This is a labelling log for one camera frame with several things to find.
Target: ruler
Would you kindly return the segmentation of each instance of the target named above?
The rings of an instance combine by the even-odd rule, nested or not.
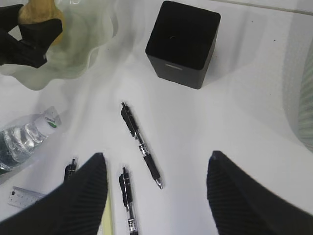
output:
[[[24,209],[39,201],[44,196],[44,194],[38,192],[13,187],[10,192],[8,204]]]

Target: pen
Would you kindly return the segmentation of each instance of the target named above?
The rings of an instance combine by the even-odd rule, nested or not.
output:
[[[63,183],[71,178],[72,174],[74,174],[76,171],[76,167],[77,167],[76,161],[75,159],[73,159],[72,163],[67,165],[67,167],[65,167]]]
[[[121,186],[123,202],[126,211],[128,212],[128,227],[130,235],[138,235],[138,228],[136,223],[136,218],[133,209],[133,195],[131,188],[131,181],[129,178],[129,173],[126,168],[123,167],[123,173],[119,177],[119,184]]]
[[[131,132],[131,135],[135,137],[136,140],[139,142],[139,149],[143,155],[143,158],[151,172],[152,178],[156,182],[156,184],[159,186],[160,189],[163,189],[162,181],[161,181],[161,176],[159,171],[157,170],[156,164],[153,161],[153,158],[140,134],[140,129],[138,128],[138,125],[133,117],[133,114],[130,110],[130,108],[125,104],[122,103],[123,108],[121,111],[121,115],[126,122],[129,131]]]

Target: black box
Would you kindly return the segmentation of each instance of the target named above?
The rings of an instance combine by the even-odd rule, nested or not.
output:
[[[200,89],[220,21],[219,13],[165,1],[146,47],[158,77]]]

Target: plastic water bottle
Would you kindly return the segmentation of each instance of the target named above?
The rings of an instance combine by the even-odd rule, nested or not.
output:
[[[32,123],[1,131],[0,174],[13,170],[29,159],[59,125],[59,115],[54,107],[50,107]]]

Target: white tablecloth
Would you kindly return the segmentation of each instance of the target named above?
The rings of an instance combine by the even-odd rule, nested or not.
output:
[[[63,127],[32,166],[0,185],[0,220],[19,210],[7,204],[12,186],[49,193],[73,156],[82,165],[103,151],[110,170],[116,235],[128,234],[118,184],[132,172],[142,234],[217,234],[206,199],[213,150],[223,151],[261,184],[313,213],[313,154],[294,134],[313,17],[207,0],[183,1],[222,16],[203,87],[194,90],[156,76],[144,53],[161,0],[114,3],[115,37],[75,80],[31,91],[0,77],[0,126],[55,105]],[[165,182],[152,180],[120,116],[133,108]]]

